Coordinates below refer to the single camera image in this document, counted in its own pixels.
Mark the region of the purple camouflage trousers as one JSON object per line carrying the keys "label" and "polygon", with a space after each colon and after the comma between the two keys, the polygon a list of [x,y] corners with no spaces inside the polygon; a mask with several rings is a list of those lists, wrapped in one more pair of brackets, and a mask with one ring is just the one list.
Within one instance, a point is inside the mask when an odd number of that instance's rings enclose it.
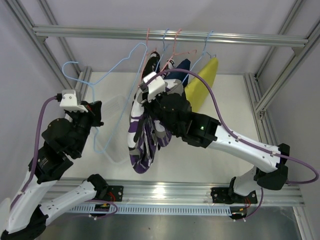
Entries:
{"label": "purple camouflage trousers", "polygon": [[150,168],[157,150],[166,147],[172,135],[186,130],[186,114],[183,110],[184,104],[188,103],[182,82],[166,79],[165,93],[170,94],[167,106],[172,111],[172,119],[153,120],[143,107],[142,93],[139,88],[134,95],[127,135],[130,162],[138,174]]}

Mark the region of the white plastic basket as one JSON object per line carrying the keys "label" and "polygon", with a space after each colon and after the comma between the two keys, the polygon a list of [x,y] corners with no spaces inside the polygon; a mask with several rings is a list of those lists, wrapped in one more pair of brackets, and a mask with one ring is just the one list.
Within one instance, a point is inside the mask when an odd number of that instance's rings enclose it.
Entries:
{"label": "white plastic basket", "polygon": [[127,131],[129,128],[128,111],[125,109],[126,98],[117,95],[101,107],[104,125],[96,136],[96,150],[103,153],[115,165],[129,160]]}

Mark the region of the black white patterned trousers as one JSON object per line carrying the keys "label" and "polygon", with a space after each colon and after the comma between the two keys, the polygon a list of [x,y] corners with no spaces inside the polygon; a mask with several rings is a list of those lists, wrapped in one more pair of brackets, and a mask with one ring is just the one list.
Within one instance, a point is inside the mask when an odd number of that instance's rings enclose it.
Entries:
{"label": "black white patterned trousers", "polygon": [[160,71],[160,54],[157,51],[153,51],[143,69],[142,79],[152,72],[158,73]]}

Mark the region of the light blue hanger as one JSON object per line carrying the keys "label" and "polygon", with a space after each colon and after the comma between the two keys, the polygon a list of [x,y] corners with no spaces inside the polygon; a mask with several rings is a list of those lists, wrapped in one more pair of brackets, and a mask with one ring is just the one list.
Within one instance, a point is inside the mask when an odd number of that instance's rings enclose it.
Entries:
{"label": "light blue hanger", "polygon": [[140,72],[140,69],[142,68],[142,65],[143,65],[143,62],[144,62],[144,57],[145,57],[145,53],[146,53],[146,44],[143,43],[143,42],[140,42],[138,43],[128,54],[127,57],[121,59],[117,64],[115,64],[107,73],[105,73],[99,80],[97,80],[96,82],[87,82],[87,81],[84,81],[84,80],[80,80],[79,78],[74,78],[74,77],[71,77],[71,76],[68,76],[66,73],[65,73],[65,67],[67,65],[75,65],[75,64],[78,64],[77,61],[67,61],[65,62],[62,67],[61,67],[61,71],[62,71],[62,74],[67,78],[67,79],[70,79],[70,80],[74,80],[74,81],[77,81],[79,83],[82,83],[82,84],[85,84],[87,85],[89,88],[91,88],[91,92],[92,92],[92,99],[95,100],[95,86],[97,84],[99,84],[105,77],[107,77],[107,75],[109,75],[113,70],[115,70],[122,62],[126,61],[126,60],[129,60],[132,53],[135,51],[135,49],[137,49],[139,46],[143,46],[145,48],[145,51],[144,51],[144,54],[143,54],[143,57],[141,59],[141,62],[140,62],[140,65],[139,65],[139,68],[138,68],[138,71],[136,73],[136,76],[135,76],[135,79],[132,83],[132,86],[131,86],[131,89],[130,89],[130,92],[129,92],[129,95],[128,97],[126,98],[126,100],[124,101],[124,97],[121,96],[121,95],[117,95],[113,98],[111,98],[109,101],[105,102],[102,104],[102,110],[111,110],[111,112],[109,112],[107,114],[107,117],[110,118],[110,117],[113,117],[115,114],[119,113],[119,118],[116,122],[116,124],[114,125],[113,127],[113,130],[109,136],[109,139],[107,140],[105,146],[102,145],[100,139],[99,139],[99,128],[98,127],[95,127],[95,134],[93,136],[93,150],[95,153],[97,154],[105,154],[107,155],[107,147],[108,145],[110,144],[113,136],[115,135],[116,133],[116,130],[117,128],[119,127],[119,124],[121,122],[121,119],[123,117],[123,114],[127,108],[127,104],[129,102],[129,99],[130,99],[130,96],[131,96],[131,93],[134,89],[134,86],[136,84],[136,81],[138,79],[138,74]]}
{"label": "light blue hanger", "polygon": [[163,34],[163,36],[162,36],[162,52],[161,52],[161,54],[160,54],[160,56],[159,56],[159,60],[157,61],[156,66],[155,66],[155,72],[156,72],[156,73],[158,73],[158,72],[160,71],[160,63],[161,63],[161,60],[162,60],[162,58],[163,58],[163,56],[164,56],[164,53],[166,52],[166,49],[167,49],[167,46],[166,46],[166,43],[165,43],[165,38],[166,38],[166,35],[167,35],[167,33],[168,33],[169,30],[170,30],[170,29],[167,28],[167,29],[164,31],[164,34]]}
{"label": "light blue hanger", "polygon": [[[209,38],[211,37],[211,35],[212,35],[213,33],[214,33],[213,30],[211,30],[211,31],[208,33],[207,37],[206,37],[205,40],[204,40],[204,46],[203,46],[201,55],[200,55],[200,57],[195,61],[195,63],[192,65],[192,67],[189,69],[190,71],[192,71],[192,70],[194,69],[194,67],[195,67],[195,66],[198,64],[198,62],[205,56],[205,54],[209,55],[209,58],[210,58],[210,59],[212,58],[212,55],[211,55],[210,53],[208,53],[208,51],[207,51],[207,44],[208,44]],[[181,82],[184,88],[185,88],[185,87],[188,85],[188,83],[189,83],[189,76],[190,76],[190,75],[187,74],[187,75],[185,76],[185,78],[183,79],[183,81]]]}

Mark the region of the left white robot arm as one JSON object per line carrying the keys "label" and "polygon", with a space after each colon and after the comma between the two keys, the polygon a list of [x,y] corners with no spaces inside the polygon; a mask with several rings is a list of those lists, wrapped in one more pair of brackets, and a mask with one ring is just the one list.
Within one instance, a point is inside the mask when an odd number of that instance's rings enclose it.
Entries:
{"label": "left white robot arm", "polygon": [[46,227],[71,208],[90,200],[104,200],[109,185],[99,174],[92,174],[75,189],[47,202],[46,193],[82,156],[91,128],[103,126],[102,102],[81,103],[85,111],[66,111],[70,120],[57,118],[40,135],[43,146],[28,165],[21,192],[11,202],[2,240],[34,240]]}

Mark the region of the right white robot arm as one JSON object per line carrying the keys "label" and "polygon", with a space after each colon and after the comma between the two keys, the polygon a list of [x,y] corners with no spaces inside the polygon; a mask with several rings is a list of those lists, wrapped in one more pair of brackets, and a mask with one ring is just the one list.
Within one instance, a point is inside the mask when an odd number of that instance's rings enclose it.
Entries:
{"label": "right white robot arm", "polygon": [[279,191],[285,185],[289,170],[286,160],[279,154],[289,155],[288,145],[266,145],[228,132],[219,120],[192,112],[184,93],[163,92],[154,99],[143,93],[142,105],[153,119],[188,145],[219,150],[253,165],[248,172],[233,177],[228,188],[214,188],[211,191],[213,201],[244,203],[258,188]]}

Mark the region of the navy blue trousers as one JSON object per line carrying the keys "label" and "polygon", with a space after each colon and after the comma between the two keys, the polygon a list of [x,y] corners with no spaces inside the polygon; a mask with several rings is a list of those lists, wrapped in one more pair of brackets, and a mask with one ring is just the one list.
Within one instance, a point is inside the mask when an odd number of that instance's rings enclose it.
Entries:
{"label": "navy blue trousers", "polygon": [[[186,58],[176,68],[189,71],[190,66],[191,66],[191,61],[188,58]],[[184,88],[188,85],[189,75],[187,73],[176,72],[174,78],[180,80]]]}

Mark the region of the yellow green trousers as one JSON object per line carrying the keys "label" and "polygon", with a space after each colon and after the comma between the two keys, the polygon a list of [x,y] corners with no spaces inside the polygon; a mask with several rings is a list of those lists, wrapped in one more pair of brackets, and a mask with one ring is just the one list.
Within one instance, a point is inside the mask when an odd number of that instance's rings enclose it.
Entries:
{"label": "yellow green trousers", "polygon": [[[219,61],[213,57],[198,72],[198,75],[212,88],[218,70]],[[201,80],[194,77],[184,88],[186,99],[190,102],[192,112],[198,113],[204,104],[209,91]]]}

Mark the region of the white black lettered trousers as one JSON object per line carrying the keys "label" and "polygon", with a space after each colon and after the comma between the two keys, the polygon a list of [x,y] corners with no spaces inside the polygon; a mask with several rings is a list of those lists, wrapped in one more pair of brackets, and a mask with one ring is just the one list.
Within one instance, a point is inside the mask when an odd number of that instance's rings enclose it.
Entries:
{"label": "white black lettered trousers", "polygon": [[[174,66],[175,66],[174,60],[173,60],[173,59],[168,59],[168,60],[166,61],[166,64],[164,65],[163,69],[161,70],[161,72],[167,71],[167,70],[170,70],[170,69],[173,69]],[[167,73],[163,73],[163,74],[161,75],[161,77],[162,77],[162,78],[165,78],[167,75],[168,75],[168,72],[167,72]]]}

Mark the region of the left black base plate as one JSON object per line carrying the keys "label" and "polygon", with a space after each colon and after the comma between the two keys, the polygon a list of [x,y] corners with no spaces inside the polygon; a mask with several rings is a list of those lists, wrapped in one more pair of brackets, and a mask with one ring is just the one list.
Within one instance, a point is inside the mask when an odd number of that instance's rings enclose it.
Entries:
{"label": "left black base plate", "polygon": [[124,196],[124,187],[122,185],[110,185],[102,200],[109,202],[122,202]]}

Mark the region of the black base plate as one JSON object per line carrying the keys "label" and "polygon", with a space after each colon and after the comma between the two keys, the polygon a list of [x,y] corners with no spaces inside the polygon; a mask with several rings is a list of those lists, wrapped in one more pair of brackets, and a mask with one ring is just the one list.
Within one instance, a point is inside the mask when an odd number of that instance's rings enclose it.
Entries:
{"label": "black base plate", "polygon": [[210,192],[214,204],[257,204],[256,191],[250,192],[246,196],[234,193],[228,187],[212,187]]}
{"label": "black base plate", "polygon": [[122,202],[124,196],[124,187],[122,185],[110,185],[102,200],[109,202]]}

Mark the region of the aluminium hanging rail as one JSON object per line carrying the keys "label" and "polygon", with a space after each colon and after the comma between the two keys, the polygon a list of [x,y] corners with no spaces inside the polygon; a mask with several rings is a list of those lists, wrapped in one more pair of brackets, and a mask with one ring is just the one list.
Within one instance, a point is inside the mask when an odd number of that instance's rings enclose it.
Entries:
{"label": "aluminium hanging rail", "polygon": [[309,42],[304,36],[283,34],[241,34],[200,32],[187,30],[127,29],[63,25],[35,25],[32,28],[38,37],[120,39],[150,41],[204,42],[270,47],[303,48]]}

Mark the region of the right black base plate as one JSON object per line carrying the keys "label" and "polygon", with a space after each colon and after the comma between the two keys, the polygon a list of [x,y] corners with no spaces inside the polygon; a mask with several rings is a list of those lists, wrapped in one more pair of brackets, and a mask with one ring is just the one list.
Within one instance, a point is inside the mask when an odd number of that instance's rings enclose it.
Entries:
{"label": "right black base plate", "polygon": [[214,204],[257,204],[256,191],[250,192],[246,196],[234,193],[228,187],[212,187],[210,192]]}

